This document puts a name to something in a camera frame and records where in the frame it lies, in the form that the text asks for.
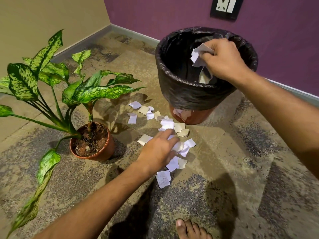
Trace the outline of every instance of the hand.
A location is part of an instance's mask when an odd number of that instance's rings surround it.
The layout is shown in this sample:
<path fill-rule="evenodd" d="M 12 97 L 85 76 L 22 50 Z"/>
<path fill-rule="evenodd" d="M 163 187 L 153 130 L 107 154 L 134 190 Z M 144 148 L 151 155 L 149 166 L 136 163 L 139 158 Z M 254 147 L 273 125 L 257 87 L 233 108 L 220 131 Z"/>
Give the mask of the hand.
<path fill-rule="evenodd" d="M 169 161 L 176 155 L 172 148 L 179 142 L 179 138 L 173 137 L 167 140 L 170 135 L 174 134 L 173 129 L 167 129 L 164 132 L 157 133 L 153 139 L 144 145 L 137 162 L 146 169 L 150 177 L 168 165 Z"/>
<path fill-rule="evenodd" d="M 215 55 L 204 52 L 200 54 L 200 57 L 218 78 L 232 83 L 234 79 L 244 77 L 247 72 L 251 72 L 242 60 L 234 42 L 229 42 L 227 39 L 212 39 L 205 45 L 214 50 Z"/>

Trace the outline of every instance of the carpeted floor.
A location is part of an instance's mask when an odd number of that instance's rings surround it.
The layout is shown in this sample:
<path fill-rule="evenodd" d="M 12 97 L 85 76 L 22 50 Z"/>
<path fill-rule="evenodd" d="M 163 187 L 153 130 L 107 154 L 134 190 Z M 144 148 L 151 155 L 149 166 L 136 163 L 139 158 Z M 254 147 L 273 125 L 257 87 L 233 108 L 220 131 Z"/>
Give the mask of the carpeted floor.
<path fill-rule="evenodd" d="M 38 216 L 12 238 L 32 237 L 138 157 L 138 138 L 144 133 L 154 136 L 161 125 L 141 113 L 136 124 L 127 124 L 126 112 L 133 111 L 127 104 L 137 100 L 170 116 L 158 84 L 154 47 L 111 32 L 88 48 L 92 56 L 84 63 L 87 77 L 99 69 L 126 72 L 146 88 L 97 102 L 94 120 L 109 126 L 117 145 L 114 158 L 105 163 L 80 160 L 70 154 L 65 140 L 58 151 L 61 162 L 41 199 Z M 75 62 L 65 62 L 73 72 Z M 54 107 L 50 88 L 39 86 Z M 64 88 L 62 83 L 56 85 L 59 100 Z M 19 115 L 45 120 L 14 97 L 2 96 L 0 103 Z M 39 159 L 63 136 L 18 118 L 1 119 L 0 238 L 36 188 Z M 86 121 L 86 110 L 80 106 L 74 123 L 80 127 Z M 204 123 L 186 128 L 190 129 L 187 139 L 197 143 L 186 157 L 186 168 L 174 171 L 172 184 L 164 189 L 159 189 L 154 178 L 139 188 L 101 238 L 177 238 L 177 218 L 190 218 L 214 238 L 319 237 L 319 182 L 239 91 L 225 99 Z"/>

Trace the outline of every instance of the waste bin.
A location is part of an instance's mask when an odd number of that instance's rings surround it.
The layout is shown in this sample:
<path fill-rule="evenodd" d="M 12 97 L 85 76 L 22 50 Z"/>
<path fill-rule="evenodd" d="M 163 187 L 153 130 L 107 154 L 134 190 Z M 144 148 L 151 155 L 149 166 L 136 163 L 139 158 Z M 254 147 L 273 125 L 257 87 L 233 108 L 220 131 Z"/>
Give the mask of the waste bin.
<path fill-rule="evenodd" d="M 169 102 L 172 116 L 193 125 L 207 119 L 214 108 L 236 88 L 213 77 L 209 84 L 198 82 L 202 67 L 194 67 L 190 57 L 194 48 L 211 39 L 227 38 L 236 44 L 245 64 L 257 70 L 258 57 L 253 46 L 242 37 L 222 29 L 192 27 L 172 32 L 156 47 L 159 84 Z"/>

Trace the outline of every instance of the person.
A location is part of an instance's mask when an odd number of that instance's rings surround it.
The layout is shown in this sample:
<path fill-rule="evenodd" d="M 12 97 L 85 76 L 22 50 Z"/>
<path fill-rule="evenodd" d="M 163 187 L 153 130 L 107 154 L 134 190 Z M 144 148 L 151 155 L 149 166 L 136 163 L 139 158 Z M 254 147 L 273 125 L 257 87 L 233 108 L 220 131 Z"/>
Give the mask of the person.
<path fill-rule="evenodd" d="M 319 109 L 251 71 L 235 44 L 227 39 L 205 43 L 215 55 L 201 58 L 217 77 L 237 87 L 267 119 L 300 161 L 319 178 Z M 34 238 L 97 238 L 112 216 L 145 181 L 175 156 L 178 137 L 167 140 L 173 129 L 159 132 L 124 172 L 58 218 Z M 176 222 L 180 239 L 212 239 L 205 229 L 181 219 Z"/>

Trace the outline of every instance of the white switch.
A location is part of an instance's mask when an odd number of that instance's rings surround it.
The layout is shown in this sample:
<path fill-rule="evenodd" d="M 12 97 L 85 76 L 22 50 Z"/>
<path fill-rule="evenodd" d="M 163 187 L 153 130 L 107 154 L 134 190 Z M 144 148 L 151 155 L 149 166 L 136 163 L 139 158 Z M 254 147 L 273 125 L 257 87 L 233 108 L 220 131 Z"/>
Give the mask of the white switch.
<path fill-rule="evenodd" d="M 229 0 L 218 0 L 216 10 L 225 12 L 227 10 Z"/>
<path fill-rule="evenodd" d="M 236 0 L 230 0 L 230 1 L 229 1 L 229 5 L 228 5 L 228 8 L 227 8 L 227 12 L 229 12 L 229 13 L 232 13 L 232 12 L 233 12 L 235 3 L 236 3 Z"/>

